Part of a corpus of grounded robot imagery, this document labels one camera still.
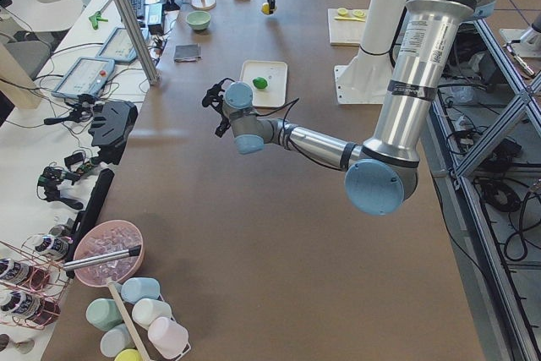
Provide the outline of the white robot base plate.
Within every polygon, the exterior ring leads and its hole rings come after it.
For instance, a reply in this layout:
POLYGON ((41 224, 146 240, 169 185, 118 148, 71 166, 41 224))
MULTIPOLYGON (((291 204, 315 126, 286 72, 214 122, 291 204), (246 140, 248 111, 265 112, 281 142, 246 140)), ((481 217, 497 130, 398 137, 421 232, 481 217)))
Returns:
POLYGON ((337 101, 340 104, 382 104, 391 75, 387 52, 372 54, 360 47, 349 64, 334 67, 337 101))

